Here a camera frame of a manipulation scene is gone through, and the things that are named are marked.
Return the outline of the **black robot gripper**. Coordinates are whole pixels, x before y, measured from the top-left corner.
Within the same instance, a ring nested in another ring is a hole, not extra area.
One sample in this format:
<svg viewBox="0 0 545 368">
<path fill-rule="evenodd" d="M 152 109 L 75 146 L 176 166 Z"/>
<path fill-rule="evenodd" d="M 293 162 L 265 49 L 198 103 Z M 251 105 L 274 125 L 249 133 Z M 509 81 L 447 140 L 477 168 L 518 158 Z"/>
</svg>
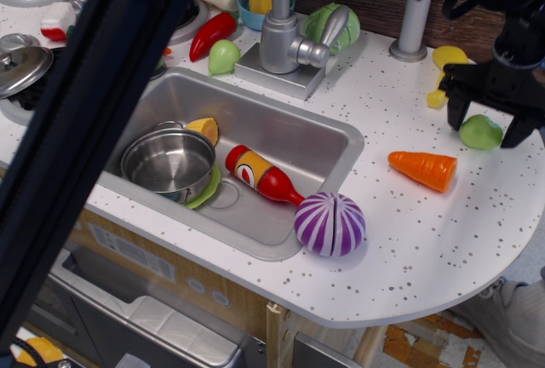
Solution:
<svg viewBox="0 0 545 368">
<path fill-rule="evenodd" d="M 533 75 L 544 61 L 544 15 L 508 14 L 492 54 L 485 63 L 444 67 L 447 121 L 459 131 L 472 102 L 507 112 L 514 118 L 501 148 L 515 148 L 544 118 L 544 87 Z"/>
</svg>

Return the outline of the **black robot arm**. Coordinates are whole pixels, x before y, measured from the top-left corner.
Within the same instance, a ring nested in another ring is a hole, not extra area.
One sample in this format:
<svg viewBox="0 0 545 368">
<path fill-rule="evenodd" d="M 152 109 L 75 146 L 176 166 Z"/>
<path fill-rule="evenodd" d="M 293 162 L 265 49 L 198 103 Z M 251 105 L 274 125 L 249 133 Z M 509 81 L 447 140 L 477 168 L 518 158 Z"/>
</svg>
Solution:
<svg viewBox="0 0 545 368">
<path fill-rule="evenodd" d="M 1 185 L 3 358 L 188 1 L 86 1 Z M 509 113 L 516 147 L 544 124 L 544 0 L 475 1 L 506 25 L 492 61 L 448 69 L 448 121 L 471 102 Z"/>
</svg>

